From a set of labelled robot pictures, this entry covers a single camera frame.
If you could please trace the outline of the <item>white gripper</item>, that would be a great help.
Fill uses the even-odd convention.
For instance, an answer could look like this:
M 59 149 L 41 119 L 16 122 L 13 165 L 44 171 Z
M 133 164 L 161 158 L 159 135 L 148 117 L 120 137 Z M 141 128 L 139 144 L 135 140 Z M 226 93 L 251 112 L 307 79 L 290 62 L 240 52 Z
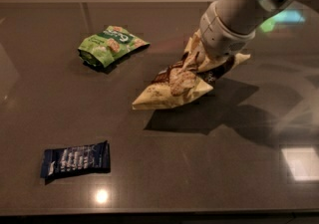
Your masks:
M 209 5 L 201 16 L 199 30 L 188 40 L 184 50 L 186 69 L 197 69 L 199 73 L 214 69 L 225 63 L 228 56 L 239 53 L 255 37 L 255 31 L 242 34 L 227 28 L 217 15 L 216 4 L 214 1 Z

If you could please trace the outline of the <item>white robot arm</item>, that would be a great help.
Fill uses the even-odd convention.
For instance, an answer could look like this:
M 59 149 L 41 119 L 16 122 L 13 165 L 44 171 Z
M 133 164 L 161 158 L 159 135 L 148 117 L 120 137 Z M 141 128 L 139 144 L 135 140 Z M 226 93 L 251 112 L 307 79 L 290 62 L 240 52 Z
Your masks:
M 206 72 L 242 51 L 256 28 L 293 1 L 319 11 L 319 0 L 216 0 L 199 23 L 186 65 Z

